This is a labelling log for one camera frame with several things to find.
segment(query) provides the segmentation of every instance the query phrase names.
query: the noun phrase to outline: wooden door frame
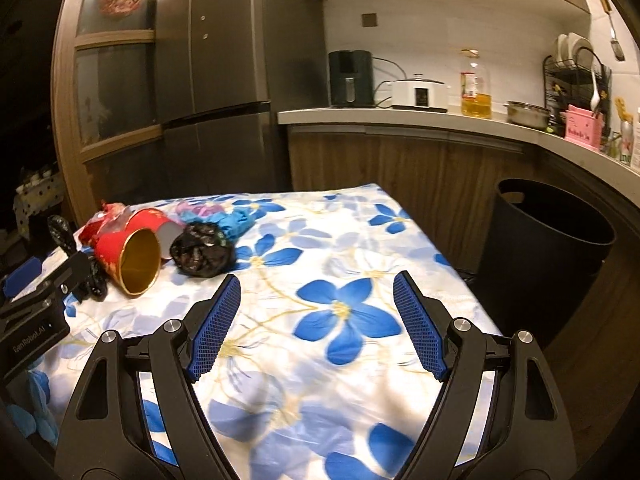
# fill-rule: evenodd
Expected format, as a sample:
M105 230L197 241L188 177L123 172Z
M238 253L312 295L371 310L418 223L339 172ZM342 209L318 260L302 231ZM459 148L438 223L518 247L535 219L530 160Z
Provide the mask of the wooden door frame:
M51 118L58 165L78 225L95 213L94 193L85 164L89 160L162 136L159 124L82 146L76 96L76 51L114 44L152 43L154 30L123 30L78 35L84 0L63 0L51 63Z

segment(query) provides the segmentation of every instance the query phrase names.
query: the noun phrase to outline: pink utensil holder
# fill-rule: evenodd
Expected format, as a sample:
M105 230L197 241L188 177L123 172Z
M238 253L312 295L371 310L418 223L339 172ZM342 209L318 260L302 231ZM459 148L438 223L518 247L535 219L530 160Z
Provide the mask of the pink utensil holder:
M588 150L599 152L603 127L602 114L593 117L590 110L569 105L566 112L566 135L564 138Z

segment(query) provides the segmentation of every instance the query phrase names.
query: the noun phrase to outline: floral tablecloth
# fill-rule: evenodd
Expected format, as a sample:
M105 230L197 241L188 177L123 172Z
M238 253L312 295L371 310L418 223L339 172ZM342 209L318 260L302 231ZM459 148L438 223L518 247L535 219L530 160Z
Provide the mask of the floral tablecloth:
M392 478L433 407L440 383L423 370L402 326L392 282L408 270L422 293L453 317L498 333L446 259L376 185L334 192L188 199L231 210L248 206L256 225L238 242L234 273L242 303L213 370L194 386L241 479ZM178 201L153 203L169 215ZM53 254L45 272L64 256ZM165 264L155 285L129 299L110 285L103 303L66 302L71 334L39 369L59 422L94 343L105 330L153 332L210 298L223 276L194 279ZM156 452L173 460L142 374ZM478 449L492 389L485 374L459 463Z

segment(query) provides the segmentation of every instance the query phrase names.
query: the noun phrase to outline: red plastic wrapper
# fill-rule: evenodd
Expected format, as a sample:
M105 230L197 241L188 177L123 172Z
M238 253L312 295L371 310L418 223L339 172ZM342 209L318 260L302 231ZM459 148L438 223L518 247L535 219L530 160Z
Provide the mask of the red plastic wrapper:
M103 234L123 231L132 214L133 211L129 206L121 203L107 204L102 202L102 209L80 231L78 235L80 243L95 249L98 238Z

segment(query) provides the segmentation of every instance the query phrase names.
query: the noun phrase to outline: metal pot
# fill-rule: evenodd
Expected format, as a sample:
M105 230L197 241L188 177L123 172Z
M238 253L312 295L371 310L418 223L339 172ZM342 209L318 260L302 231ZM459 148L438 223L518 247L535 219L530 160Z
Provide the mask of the metal pot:
M535 130L546 130L551 112L546 108L527 103L509 101L507 107L507 122L526 126Z

